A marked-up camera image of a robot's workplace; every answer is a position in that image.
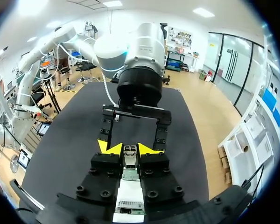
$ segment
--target yellow marker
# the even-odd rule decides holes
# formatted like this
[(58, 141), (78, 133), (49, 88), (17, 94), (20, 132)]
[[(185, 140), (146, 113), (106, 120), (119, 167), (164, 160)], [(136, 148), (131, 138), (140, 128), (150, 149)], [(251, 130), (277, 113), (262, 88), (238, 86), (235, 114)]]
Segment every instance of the yellow marker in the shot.
[(122, 143), (119, 143), (118, 145), (110, 148), (107, 150), (107, 142), (106, 141), (102, 141), (102, 140), (98, 140), (98, 144), (99, 144), (99, 147), (101, 149), (101, 152), (103, 154), (111, 154), (111, 153), (114, 153), (116, 155), (120, 155), (121, 153), (121, 147), (122, 147)]
[(152, 150), (150, 148), (148, 148), (147, 146), (141, 144), (141, 143), (138, 143), (139, 145), (139, 152), (140, 152), (140, 155), (145, 155), (146, 153), (150, 153), (150, 154), (158, 154), (158, 153), (163, 153), (164, 151), (155, 151), (155, 150)]

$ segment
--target ceiling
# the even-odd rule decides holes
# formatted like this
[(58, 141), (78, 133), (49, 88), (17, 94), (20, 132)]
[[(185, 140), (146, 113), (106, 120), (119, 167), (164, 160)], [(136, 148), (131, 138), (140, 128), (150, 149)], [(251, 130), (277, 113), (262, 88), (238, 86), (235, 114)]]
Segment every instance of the ceiling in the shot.
[[(255, 14), (241, 0), (121, 0), (123, 6), (107, 8), (100, 2), (111, 0), (18, 0), (8, 18), (0, 29), (0, 49), (8, 47), (4, 54), (12, 54), (24, 46), (31, 37), (41, 37), (54, 28), (47, 28), (52, 21), (60, 21), (60, 25), (86, 15), (117, 9), (146, 9), (170, 14), (196, 21), (209, 28), (236, 29), (238, 31), (261, 36), (261, 26)], [(30, 3), (23, 15), (21, 3)], [(203, 18), (192, 12), (203, 7), (215, 17)]]

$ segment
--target white cable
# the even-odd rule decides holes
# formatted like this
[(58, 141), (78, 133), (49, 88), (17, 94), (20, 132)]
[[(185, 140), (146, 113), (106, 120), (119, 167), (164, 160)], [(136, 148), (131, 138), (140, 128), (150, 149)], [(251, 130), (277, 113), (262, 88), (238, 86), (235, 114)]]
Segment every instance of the white cable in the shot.
[(109, 90), (108, 90), (108, 86), (107, 86), (107, 82), (106, 82), (106, 77), (105, 75), (102, 73), (102, 76), (103, 76), (103, 80), (104, 80), (104, 86), (105, 86), (105, 90), (106, 90), (106, 93), (107, 93), (107, 96), (109, 98), (109, 100), (111, 101), (111, 103), (113, 104), (114, 107), (119, 107), (111, 98), (110, 96), (110, 93), (109, 93)]
[(74, 56), (71, 55), (69, 52), (67, 52), (67, 50), (66, 50), (62, 45), (59, 45), (59, 46), (60, 46), (60, 47), (64, 50), (64, 52), (65, 52), (68, 56), (70, 56), (71, 58), (74, 58), (74, 59), (76, 59), (76, 60), (78, 60), (78, 61), (82, 61), (82, 62), (89, 62), (88, 60), (74, 57)]

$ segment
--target table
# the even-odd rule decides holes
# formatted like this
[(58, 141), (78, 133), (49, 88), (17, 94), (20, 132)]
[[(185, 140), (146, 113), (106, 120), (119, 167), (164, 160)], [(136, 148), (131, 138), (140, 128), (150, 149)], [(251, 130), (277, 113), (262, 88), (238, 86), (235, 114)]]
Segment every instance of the table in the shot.
[[(117, 102), (117, 85), (107, 85)], [(166, 151), (170, 169), (184, 189), (186, 202), (205, 203), (209, 200), (206, 166), (193, 119), (178, 90), (163, 88), (162, 95), (159, 107), (172, 113)], [(44, 206), (53, 203), (58, 192), (75, 198), (76, 187), (87, 174), (92, 156), (99, 151), (102, 104), (111, 104), (104, 84), (86, 84), (56, 116), (38, 145), (22, 186)], [(155, 129), (155, 120), (120, 117), (114, 123), (112, 146), (141, 142), (152, 147)]]

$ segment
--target blue box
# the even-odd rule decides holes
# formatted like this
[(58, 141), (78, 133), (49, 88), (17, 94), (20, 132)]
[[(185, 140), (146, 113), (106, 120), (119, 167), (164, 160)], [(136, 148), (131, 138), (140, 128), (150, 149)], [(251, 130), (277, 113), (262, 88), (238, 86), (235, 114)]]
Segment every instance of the blue box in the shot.
[(268, 89), (266, 89), (265, 93), (263, 94), (262, 99), (266, 103), (268, 108), (273, 112), (273, 109), (277, 103), (277, 100)]
[(277, 109), (274, 110), (273, 117), (275, 118), (278, 127), (280, 127), (280, 114), (279, 114), (279, 111)]

